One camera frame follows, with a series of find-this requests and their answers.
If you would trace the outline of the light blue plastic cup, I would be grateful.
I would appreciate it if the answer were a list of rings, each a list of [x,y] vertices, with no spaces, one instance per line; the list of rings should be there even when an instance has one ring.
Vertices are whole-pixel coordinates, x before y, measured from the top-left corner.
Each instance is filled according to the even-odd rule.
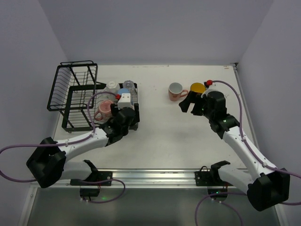
[[[118,90],[117,94],[122,96],[122,94],[130,94],[131,92],[126,88],[121,88]]]

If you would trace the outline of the clear faceted glass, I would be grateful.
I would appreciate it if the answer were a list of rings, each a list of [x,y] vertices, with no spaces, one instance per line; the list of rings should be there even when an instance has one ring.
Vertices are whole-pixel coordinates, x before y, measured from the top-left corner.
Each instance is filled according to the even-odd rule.
[[[123,88],[127,89],[132,95],[132,97],[137,97],[137,92],[133,81],[131,80],[124,81]]]

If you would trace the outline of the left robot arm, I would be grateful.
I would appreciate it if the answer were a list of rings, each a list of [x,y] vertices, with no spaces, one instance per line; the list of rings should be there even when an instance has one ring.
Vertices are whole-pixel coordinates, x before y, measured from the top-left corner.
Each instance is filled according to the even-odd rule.
[[[26,166],[42,188],[47,188],[59,180],[71,179],[79,184],[96,184],[101,176],[97,167],[89,160],[72,162],[78,155],[107,147],[136,129],[140,121],[139,105],[118,110],[95,130],[67,139],[54,141],[45,138],[26,162]]]

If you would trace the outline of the salmon floral mug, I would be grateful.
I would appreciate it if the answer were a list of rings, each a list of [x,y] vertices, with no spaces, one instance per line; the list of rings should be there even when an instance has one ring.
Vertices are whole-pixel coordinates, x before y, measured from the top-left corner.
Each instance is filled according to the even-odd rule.
[[[180,83],[173,82],[168,87],[168,95],[171,101],[177,101],[188,95],[188,90],[183,89]]]

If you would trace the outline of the pink ghost pattern mug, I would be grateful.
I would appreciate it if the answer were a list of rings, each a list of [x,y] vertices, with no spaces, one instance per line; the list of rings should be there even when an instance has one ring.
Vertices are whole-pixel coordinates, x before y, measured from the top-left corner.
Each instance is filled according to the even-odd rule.
[[[99,106],[98,106],[98,108],[97,108],[97,110],[94,114],[94,119],[96,121],[106,121],[106,120],[108,120],[112,116],[112,114],[111,114],[111,104],[113,104],[113,102],[110,101],[110,100],[102,101],[99,104]]]

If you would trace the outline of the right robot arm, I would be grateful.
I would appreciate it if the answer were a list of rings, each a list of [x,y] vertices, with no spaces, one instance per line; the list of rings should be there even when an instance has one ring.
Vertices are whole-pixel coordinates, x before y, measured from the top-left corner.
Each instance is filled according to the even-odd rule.
[[[180,102],[182,112],[187,112],[190,104],[193,115],[204,116],[210,127],[227,143],[246,166],[245,173],[233,167],[228,161],[211,165],[207,175],[213,183],[229,183],[245,193],[257,211],[263,211],[289,198],[290,175],[275,171],[275,166],[253,145],[246,145],[249,138],[241,131],[238,120],[227,112],[226,99],[219,91],[205,95],[190,91]]]

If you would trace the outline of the yellow mug black handle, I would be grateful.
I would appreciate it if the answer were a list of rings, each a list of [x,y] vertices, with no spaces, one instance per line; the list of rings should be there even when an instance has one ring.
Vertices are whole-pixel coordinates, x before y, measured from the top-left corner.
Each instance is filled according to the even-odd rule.
[[[206,90],[204,84],[199,83],[199,82],[195,82],[193,84],[191,84],[190,86],[190,91],[193,92],[197,92],[197,93],[204,93]]]

